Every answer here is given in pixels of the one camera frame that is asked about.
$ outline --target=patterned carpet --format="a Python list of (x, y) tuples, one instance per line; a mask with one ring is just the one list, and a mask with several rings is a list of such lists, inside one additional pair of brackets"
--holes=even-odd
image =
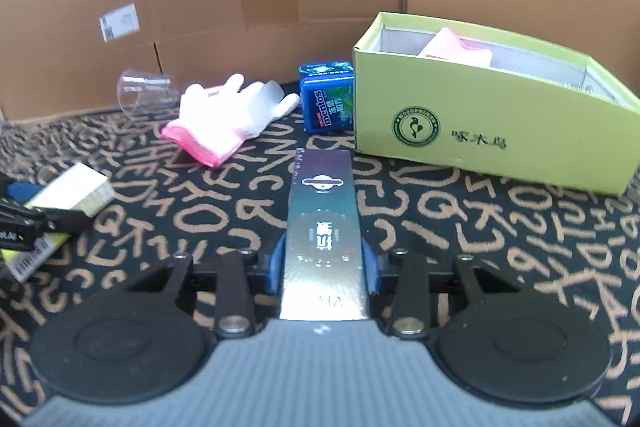
[[(93, 232), (65, 245), (28, 284), (0, 282), (0, 407), (10, 416), (46, 399), (28, 351), (36, 328), (175, 251), (201, 260), (272, 243), (286, 225), (296, 147), (353, 148), (353, 136), (306, 135), (294, 114), (224, 168), (208, 169), (159, 138), (176, 114), (107, 112), (2, 130), (7, 174), (46, 184), (83, 161), (110, 176), (117, 192)], [(473, 253), (576, 304), (610, 331), (614, 362), (597, 403), (620, 424), (640, 415), (636, 191), (611, 198), (357, 154), (353, 169), (362, 229), (374, 249), (417, 248), (439, 261)], [(199, 296), (201, 325), (212, 324), (213, 302)]]

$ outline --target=bolt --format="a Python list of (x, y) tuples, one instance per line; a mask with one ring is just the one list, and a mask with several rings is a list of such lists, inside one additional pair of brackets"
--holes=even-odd
[(401, 266), (402, 260), (408, 253), (406, 248), (394, 248), (389, 252), (389, 263)]
[(251, 323), (246, 317), (242, 315), (227, 315), (220, 319), (218, 327), (225, 333), (244, 333), (249, 329)]
[(402, 317), (394, 321), (394, 331), (400, 335), (418, 335), (424, 331), (424, 322), (415, 317)]
[(238, 250), (240, 255), (242, 256), (242, 262), (244, 264), (255, 264), (258, 259), (258, 253), (255, 250), (250, 250), (249, 248), (242, 248), (242, 250)]

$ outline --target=circular logo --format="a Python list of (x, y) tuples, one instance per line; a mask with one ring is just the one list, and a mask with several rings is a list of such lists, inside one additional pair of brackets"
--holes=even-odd
[(396, 114), (393, 129), (396, 138), (405, 145), (422, 147), (438, 137), (440, 122), (425, 107), (407, 107)]

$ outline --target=open shoe box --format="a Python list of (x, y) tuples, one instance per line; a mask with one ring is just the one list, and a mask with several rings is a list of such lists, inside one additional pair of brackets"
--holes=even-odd
[[(418, 53), (443, 27), (489, 48), (477, 68)], [(354, 48), (359, 152), (620, 193), (640, 100), (591, 57), (527, 36), (380, 13)]]

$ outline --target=black circular disc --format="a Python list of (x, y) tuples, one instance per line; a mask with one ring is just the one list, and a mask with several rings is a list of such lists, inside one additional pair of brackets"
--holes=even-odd
[(31, 341), (43, 384), (72, 400), (140, 402), (193, 375), (206, 351), (193, 318), (152, 293), (108, 293), (65, 311)]
[(535, 293), (473, 303), (442, 328), (437, 351), (470, 391), (530, 406), (592, 396), (611, 361), (599, 327), (578, 310)]

